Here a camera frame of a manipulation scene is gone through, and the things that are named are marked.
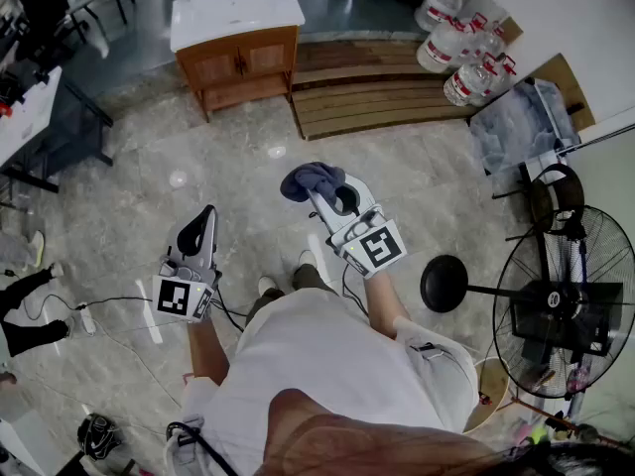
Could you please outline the wooden vanity cabinet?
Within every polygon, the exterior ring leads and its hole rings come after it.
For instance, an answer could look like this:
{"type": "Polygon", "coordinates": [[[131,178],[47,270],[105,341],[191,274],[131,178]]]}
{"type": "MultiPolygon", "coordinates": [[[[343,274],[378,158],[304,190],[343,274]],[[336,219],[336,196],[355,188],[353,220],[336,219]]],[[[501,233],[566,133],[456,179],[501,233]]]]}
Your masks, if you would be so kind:
{"type": "Polygon", "coordinates": [[[295,74],[299,31],[300,27],[298,26],[254,31],[212,40],[176,52],[177,64],[185,75],[188,87],[203,114],[203,118],[208,119],[209,113],[212,111],[244,102],[278,95],[290,97],[295,74]],[[289,72],[268,74],[249,79],[245,79],[242,74],[240,78],[222,82],[206,89],[195,90],[192,87],[184,67],[184,61],[198,52],[235,48],[237,54],[239,47],[247,42],[273,39],[288,39],[294,42],[293,67],[289,72]]]}

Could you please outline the white table black frame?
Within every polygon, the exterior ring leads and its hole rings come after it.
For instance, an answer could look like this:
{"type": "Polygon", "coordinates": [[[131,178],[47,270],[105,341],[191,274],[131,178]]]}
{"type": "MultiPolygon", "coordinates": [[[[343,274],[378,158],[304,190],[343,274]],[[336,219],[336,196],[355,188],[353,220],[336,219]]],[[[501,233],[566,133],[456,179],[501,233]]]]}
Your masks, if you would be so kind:
{"type": "Polygon", "coordinates": [[[61,67],[37,79],[0,117],[0,175],[57,193],[50,178],[66,168],[89,158],[113,165],[103,152],[113,120],[61,67]]]}

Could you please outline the person's left forearm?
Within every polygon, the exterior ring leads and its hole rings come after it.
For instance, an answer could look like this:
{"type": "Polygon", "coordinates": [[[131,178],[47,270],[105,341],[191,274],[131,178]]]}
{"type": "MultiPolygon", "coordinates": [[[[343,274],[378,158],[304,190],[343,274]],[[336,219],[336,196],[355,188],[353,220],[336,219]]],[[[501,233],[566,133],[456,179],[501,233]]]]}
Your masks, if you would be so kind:
{"type": "Polygon", "coordinates": [[[229,372],[229,361],[211,319],[188,324],[193,374],[221,385],[229,372]]]}

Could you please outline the black floor fan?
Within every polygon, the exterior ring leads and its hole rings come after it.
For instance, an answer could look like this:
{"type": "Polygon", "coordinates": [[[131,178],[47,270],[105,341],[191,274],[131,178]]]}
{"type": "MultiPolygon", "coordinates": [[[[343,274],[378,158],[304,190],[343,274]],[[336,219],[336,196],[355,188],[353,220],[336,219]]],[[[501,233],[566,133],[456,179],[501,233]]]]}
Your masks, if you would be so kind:
{"type": "Polygon", "coordinates": [[[566,398],[585,391],[615,363],[635,328],[635,249],[616,220],[605,211],[584,206],[581,219],[586,238],[538,233],[522,235],[508,256],[495,287],[470,283],[464,264],[440,255],[426,265],[420,281],[424,304],[435,312],[458,307],[469,293],[489,295],[492,305],[492,343],[510,381],[528,394],[546,399],[566,398]],[[541,358],[524,340],[512,334],[510,300],[532,281],[622,287],[620,327],[606,356],[576,355],[556,349],[541,358]]]}

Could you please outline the person's white shirt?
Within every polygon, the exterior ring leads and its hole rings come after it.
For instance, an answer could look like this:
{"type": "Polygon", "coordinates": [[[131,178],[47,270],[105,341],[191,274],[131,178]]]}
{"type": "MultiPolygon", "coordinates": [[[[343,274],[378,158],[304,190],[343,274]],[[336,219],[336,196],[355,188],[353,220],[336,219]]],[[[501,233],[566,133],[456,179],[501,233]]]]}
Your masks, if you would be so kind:
{"type": "Polygon", "coordinates": [[[281,297],[246,326],[221,385],[189,381],[184,418],[240,476],[263,462],[269,407],[286,390],[352,419],[463,432],[478,403],[470,355],[409,319],[394,327],[395,339],[380,334],[322,290],[281,297]]]}

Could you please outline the clear water jug red cap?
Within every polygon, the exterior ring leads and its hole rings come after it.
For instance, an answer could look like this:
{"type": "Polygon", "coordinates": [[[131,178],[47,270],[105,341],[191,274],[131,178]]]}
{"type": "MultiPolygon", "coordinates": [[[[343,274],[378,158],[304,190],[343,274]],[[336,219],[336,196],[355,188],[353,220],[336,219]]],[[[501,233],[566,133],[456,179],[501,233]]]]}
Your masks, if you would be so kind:
{"type": "Polygon", "coordinates": [[[463,64],[444,84],[444,95],[458,107],[483,107],[500,95],[516,75],[516,62],[506,54],[485,53],[477,63],[463,64]]]}
{"type": "Polygon", "coordinates": [[[418,26],[431,32],[437,24],[457,16],[466,0],[423,0],[415,10],[414,18],[418,26]]]}
{"type": "Polygon", "coordinates": [[[465,60],[478,32],[485,28],[488,20],[475,13],[470,20],[446,18],[436,25],[418,47],[416,58],[426,71],[442,73],[460,60],[465,60]]]}
{"type": "Polygon", "coordinates": [[[486,54],[498,58],[505,50],[504,29],[499,21],[494,21],[489,28],[480,29],[474,37],[473,57],[483,60],[486,54]]]}

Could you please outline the person's right forearm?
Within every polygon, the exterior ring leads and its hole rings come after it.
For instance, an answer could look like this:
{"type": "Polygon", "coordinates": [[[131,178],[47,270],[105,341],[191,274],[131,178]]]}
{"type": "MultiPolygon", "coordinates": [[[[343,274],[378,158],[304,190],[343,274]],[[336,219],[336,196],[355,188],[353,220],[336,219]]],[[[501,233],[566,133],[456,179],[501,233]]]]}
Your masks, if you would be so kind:
{"type": "Polygon", "coordinates": [[[397,318],[411,316],[398,297],[389,274],[381,271],[364,281],[367,311],[370,326],[380,334],[395,339],[397,318]]]}

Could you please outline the white power strip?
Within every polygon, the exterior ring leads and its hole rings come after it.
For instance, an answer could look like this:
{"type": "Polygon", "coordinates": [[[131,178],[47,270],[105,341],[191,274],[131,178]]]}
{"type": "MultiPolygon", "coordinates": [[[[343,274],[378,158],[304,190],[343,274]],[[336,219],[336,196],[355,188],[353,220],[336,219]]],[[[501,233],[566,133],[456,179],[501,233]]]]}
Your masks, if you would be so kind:
{"type": "Polygon", "coordinates": [[[77,307],[80,313],[80,319],[86,334],[94,336],[97,332],[97,327],[86,303],[82,303],[77,307]]]}

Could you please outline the wooden slatted platform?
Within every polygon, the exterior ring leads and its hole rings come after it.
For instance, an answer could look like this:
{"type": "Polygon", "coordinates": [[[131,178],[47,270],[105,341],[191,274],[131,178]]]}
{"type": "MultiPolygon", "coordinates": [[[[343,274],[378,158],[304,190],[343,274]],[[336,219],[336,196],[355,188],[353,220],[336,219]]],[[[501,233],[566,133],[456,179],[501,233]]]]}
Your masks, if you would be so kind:
{"type": "Polygon", "coordinates": [[[300,44],[291,101],[302,138],[470,118],[474,107],[445,98],[447,76],[418,64],[418,46],[385,40],[300,44]]]}

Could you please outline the blue cloth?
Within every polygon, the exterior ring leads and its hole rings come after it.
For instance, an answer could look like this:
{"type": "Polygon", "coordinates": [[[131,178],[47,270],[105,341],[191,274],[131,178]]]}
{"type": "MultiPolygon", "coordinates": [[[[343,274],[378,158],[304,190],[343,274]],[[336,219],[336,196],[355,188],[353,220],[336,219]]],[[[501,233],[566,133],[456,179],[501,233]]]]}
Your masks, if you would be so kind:
{"type": "Polygon", "coordinates": [[[311,190],[319,193],[330,206],[334,206],[337,200],[336,191],[344,183],[343,169],[322,162],[311,162],[288,173],[281,182],[280,193],[290,201],[304,202],[309,199],[311,190]]]}

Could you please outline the brown wooden board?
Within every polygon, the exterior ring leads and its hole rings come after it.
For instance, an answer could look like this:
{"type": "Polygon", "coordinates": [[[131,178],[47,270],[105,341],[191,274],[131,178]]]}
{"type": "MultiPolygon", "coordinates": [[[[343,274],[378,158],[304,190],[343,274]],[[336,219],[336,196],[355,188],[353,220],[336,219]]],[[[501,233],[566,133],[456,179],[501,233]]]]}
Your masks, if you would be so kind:
{"type": "Polygon", "coordinates": [[[563,96],[565,107],[573,127],[579,132],[595,124],[595,118],[588,106],[572,69],[562,54],[557,54],[533,70],[529,77],[554,83],[563,96]]]}

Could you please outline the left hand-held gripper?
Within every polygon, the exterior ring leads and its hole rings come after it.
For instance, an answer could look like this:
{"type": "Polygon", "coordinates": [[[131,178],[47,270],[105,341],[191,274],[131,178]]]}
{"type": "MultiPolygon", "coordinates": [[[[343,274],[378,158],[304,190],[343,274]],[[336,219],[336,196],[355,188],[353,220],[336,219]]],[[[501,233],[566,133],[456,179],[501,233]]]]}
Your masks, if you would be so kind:
{"type": "Polygon", "coordinates": [[[217,292],[221,272],[213,265],[217,239],[217,211],[212,204],[181,216],[168,233],[170,256],[198,260],[202,268],[161,258],[153,277],[153,311],[187,322],[201,322],[217,292]]]}

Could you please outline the wooden cabinet door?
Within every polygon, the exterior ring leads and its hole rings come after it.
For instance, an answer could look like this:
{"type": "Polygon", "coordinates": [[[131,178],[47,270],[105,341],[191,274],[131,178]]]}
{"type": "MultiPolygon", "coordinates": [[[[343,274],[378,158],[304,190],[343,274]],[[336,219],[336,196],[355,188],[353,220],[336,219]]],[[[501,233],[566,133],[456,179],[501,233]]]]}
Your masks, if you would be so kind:
{"type": "Polygon", "coordinates": [[[288,39],[256,40],[239,47],[249,61],[245,79],[289,72],[293,67],[294,42],[288,39]]]}
{"type": "Polygon", "coordinates": [[[236,49],[198,52],[184,61],[189,80],[195,90],[202,90],[241,77],[236,70],[236,49]]]}

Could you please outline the beige plastic bucket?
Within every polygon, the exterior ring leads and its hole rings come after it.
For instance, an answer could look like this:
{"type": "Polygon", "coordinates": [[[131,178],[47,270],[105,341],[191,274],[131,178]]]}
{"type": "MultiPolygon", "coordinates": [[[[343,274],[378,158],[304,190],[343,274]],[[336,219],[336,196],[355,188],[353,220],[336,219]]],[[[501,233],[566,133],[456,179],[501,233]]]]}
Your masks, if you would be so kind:
{"type": "Polygon", "coordinates": [[[510,377],[497,357],[487,357],[475,365],[478,376],[479,403],[472,411],[463,432],[470,434],[487,424],[503,404],[510,377]]]}

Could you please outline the black metal box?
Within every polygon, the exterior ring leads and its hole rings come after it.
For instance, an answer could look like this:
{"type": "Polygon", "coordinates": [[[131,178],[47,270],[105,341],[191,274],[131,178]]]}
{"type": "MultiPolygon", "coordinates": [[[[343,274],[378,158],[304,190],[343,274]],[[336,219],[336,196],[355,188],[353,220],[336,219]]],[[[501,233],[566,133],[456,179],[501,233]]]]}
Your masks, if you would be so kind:
{"type": "Polygon", "coordinates": [[[512,334],[541,358],[556,349],[604,357],[620,327],[621,294],[615,283],[532,281],[510,300],[512,334]]]}

